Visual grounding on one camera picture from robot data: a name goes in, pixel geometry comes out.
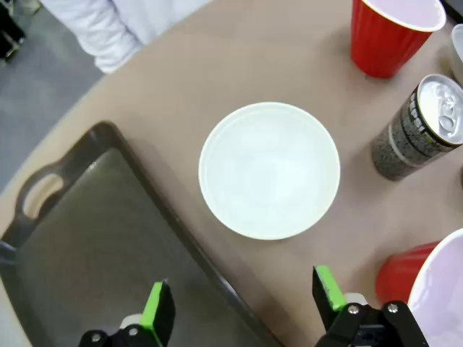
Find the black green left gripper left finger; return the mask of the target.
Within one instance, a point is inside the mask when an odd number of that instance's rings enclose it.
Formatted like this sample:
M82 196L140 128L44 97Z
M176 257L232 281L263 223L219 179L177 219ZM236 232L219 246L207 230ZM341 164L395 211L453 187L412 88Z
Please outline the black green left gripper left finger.
M102 330L89 330L80 339L80 346L167 346L174 327L176 309L166 280L153 284L139 314L125 317L112 335Z

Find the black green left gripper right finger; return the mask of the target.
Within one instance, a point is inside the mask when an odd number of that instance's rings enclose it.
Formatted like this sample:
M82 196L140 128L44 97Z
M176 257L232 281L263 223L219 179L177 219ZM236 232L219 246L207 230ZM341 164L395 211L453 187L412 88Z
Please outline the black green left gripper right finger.
M428 345L403 301L389 301L381 309L348 302L325 265L313 268L313 298L326 330L316 346Z

